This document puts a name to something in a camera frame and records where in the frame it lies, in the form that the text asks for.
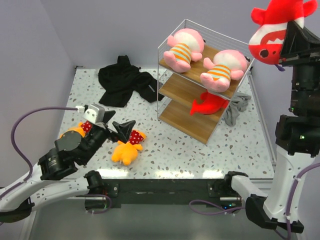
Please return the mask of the red whale plush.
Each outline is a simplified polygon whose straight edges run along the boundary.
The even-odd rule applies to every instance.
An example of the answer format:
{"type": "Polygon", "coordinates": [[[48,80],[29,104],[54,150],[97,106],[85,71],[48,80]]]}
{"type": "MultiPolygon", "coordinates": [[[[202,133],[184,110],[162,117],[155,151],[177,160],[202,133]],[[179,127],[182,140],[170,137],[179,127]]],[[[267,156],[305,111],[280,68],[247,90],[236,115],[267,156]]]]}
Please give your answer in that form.
{"type": "Polygon", "coordinates": [[[198,103],[196,99],[193,100],[191,110],[189,114],[192,116],[195,113],[203,115],[212,115],[217,113],[220,109],[227,108],[229,100],[224,99],[218,95],[209,93],[208,91],[203,92],[200,95],[201,103],[198,103]]]}

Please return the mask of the pink striped plush doll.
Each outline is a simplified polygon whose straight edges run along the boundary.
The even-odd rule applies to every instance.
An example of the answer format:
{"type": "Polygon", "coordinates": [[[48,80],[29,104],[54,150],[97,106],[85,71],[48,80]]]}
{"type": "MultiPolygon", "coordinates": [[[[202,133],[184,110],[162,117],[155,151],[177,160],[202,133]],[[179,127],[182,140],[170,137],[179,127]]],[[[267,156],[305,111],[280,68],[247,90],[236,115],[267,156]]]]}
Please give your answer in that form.
{"type": "Polygon", "coordinates": [[[223,93],[230,87],[231,81],[243,78],[251,60],[238,50],[219,51],[213,59],[203,60],[207,72],[200,75],[200,81],[210,93],[223,93]]]}
{"type": "Polygon", "coordinates": [[[203,58],[205,41],[194,29],[178,30],[167,38],[167,45],[170,50],[163,53],[164,62],[177,73],[189,71],[191,62],[198,62],[203,58]]]}

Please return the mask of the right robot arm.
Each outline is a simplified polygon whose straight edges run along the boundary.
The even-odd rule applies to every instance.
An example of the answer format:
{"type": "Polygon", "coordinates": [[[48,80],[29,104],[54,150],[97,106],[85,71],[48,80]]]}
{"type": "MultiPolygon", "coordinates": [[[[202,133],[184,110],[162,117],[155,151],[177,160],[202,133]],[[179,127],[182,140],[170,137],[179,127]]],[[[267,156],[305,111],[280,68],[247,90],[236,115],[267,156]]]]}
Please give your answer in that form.
{"type": "Polygon", "coordinates": [[[301,233],[298,205],[305,173],[320,152],[320,39],[290,21],[280,64],[292,67],[291,115],[282,115],[276,125],[277,160],[270,192],[262,192],[247,174],[237,171],[225,175],[222,189],[245,201],[247,218],[259,227],[301,233]]]}

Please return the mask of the red shark plush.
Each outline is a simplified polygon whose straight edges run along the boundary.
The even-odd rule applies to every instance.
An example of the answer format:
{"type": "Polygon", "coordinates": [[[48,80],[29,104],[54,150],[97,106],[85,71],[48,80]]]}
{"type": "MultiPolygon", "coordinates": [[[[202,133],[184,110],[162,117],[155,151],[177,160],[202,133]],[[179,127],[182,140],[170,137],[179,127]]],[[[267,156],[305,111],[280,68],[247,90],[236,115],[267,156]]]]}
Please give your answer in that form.
{"type": "Polygon", "coordinates": [[[316,0],[271,0],[266,9],[253,8],[252,21],[259,25],[248,43],[251,55],[267,65],[278,65],[289,22],[299,27],[318,8],[316,0]]]}

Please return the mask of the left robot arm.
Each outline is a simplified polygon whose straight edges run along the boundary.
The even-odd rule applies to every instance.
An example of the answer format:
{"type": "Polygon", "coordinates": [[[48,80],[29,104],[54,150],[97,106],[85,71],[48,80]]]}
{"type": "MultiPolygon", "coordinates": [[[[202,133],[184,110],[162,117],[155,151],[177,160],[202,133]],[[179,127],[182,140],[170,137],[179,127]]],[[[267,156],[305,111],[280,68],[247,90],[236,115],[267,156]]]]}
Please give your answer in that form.
{"type": "Polygon", "coordinates": [[[104,197],[105,186],[98,171],[91,170],[83,177],[60,183],[72,175],[78,166],[86,166],[102,145],[129,140],[135,120],[125,123],[108,122],[115,115],[98,105],[77,106],[75,111],[89,123],[81,133],[71,129],[54,142],[54,147],[38,163],[29,165],[29,172],[0,190],[0,222],[15,223],[31,212],[61,199],[78,196],[104,197]]]}

